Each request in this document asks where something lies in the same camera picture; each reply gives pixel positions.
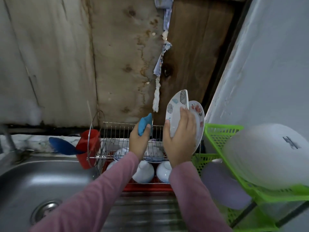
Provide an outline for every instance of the sink drain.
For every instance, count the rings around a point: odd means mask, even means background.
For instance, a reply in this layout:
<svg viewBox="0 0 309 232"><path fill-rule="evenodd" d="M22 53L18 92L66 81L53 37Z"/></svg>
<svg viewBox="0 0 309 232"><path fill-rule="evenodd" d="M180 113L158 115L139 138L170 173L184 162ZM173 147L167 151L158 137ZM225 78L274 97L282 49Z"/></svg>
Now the sink drain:
<svg viewBox="0 0 309 232"><path fill-rule="evenodd" d="M52 210L58 207L62 201L60 199L49 200L41 203L39 206L34 209L32 212L30 222L32 225L42 220L47 216Z"/></svg>

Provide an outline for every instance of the blue cloth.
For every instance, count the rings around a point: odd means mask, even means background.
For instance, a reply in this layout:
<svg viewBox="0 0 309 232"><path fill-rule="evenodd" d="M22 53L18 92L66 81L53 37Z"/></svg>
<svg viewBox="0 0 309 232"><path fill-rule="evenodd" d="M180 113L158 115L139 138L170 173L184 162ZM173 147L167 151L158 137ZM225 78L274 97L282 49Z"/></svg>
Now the blue cloth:
<svg viewBox="0 0 309 232"><path fill-rule="evenodd" d="M152 114L151 113L149 113L148 116L141 118L141 120L139 121L139 124L138 124L138 135L139 136L143 135L147 124L152 125Z"/></svg>

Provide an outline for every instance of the sink basin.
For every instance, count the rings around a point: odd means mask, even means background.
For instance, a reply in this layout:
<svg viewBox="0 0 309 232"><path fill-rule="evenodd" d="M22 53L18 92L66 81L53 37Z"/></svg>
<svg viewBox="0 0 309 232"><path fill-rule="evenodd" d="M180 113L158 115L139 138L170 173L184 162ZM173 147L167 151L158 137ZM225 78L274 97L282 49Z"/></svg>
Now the sink basin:
<svg viewBox="0 0 309 232"><path fill-rule="evenodd" d="M72 158L32 157L0 171L0 228L11 232L27 231L97 177Z"/></svg>

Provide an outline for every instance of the pink long-sleeve shirt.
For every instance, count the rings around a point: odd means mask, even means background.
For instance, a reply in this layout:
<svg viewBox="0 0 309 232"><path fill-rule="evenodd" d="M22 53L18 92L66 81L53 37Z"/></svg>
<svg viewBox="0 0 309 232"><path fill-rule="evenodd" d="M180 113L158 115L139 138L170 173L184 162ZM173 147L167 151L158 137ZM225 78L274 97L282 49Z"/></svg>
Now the pink long-sleeve shirt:
<svg viewBox="0 0 309 232"><path fill-rule="evenodd" d="M136 172L138 164L137 156L129 152L83 191L61 204L29 231L101 231L111 207ZM191 162L173 168L169 181L189 231L232 232Z"/></svg>

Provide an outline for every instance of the blue spoon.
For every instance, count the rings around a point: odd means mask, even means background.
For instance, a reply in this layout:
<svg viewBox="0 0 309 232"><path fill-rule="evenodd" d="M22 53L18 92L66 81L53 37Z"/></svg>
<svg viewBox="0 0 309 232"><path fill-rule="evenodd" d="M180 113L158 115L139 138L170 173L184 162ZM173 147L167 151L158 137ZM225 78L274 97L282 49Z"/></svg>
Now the blue spoon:
<svg viewBox="0 0 309 232"><path fill-rule="evenodd" d="M71 143L61 138L50 137L48 140L50 145L55 149L55 151L61 154L70 156L84 153L83 151L77 150L75 146L73 146Z"/></svg>

